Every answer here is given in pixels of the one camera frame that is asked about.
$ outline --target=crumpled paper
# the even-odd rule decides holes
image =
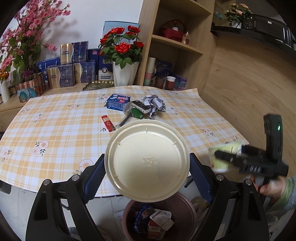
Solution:
[[[146,95],[142,100],[144,105],[151,105],[151,111],[149,112],[149,117],[155,120],[155,113],[160,110],[165,112],[165,104],[162,99],[159,99],[157,95]]]

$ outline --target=gold tray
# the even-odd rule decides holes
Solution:
[[[114,87],[114,81],[113,80],[93,80],[89,82],[84,88],[84,91],[88,90],[99,90],[99,89],[105,89],[105,88],[111,88]]]

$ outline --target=white wall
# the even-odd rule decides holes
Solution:
[[[43,39],[52,38],[56,52],[43,49],[40,60],[59,56],[59,46],[65,43],[89,41],[89,48],[97,48],[105,21],[138,23],[143,0],[63,0],[70,4],[69,16],[58,16],[44,31]],[[8,27],[17,26],[13,19]]]

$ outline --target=plaid tablecloth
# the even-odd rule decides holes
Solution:
[[[68,180],[93,165],[112,132],[101,119],[108,115],[116,125],[123,112],[104,103],[112,93],[131,96],[131,101],[147,94],[163,99],[166,112],[156,120],[178,130],[203,164],[209,164],[208,148],[244,137],[207,105],[197,89],[165,91],[152,87],[127,86],[94,91],[56,94],[30,99],[14,118],[0,141],[0,180],[37,192],[44,179]],[[119,194],[105,176],[96,196]]]

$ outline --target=tile floor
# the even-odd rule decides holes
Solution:
[[[188,188],[182,187],[179,192],[189,200],[200,196],[194,183],[191,183]],[[0,210],[22,241],[25,241],[27,222],[35,197],[36,193],[14,186],[11,187],[10,194],[0,192]],[[112,241],[126,241],[113,214],[124,210],[129,201],[127,197],[114,196],[95,198],[86,205],[96,225],[109,233]],[[62,200],[62,203],[66,206],[68,204],[67,200]],[[68,227],[75,226],[70,211],[64,208],[63,210]]]

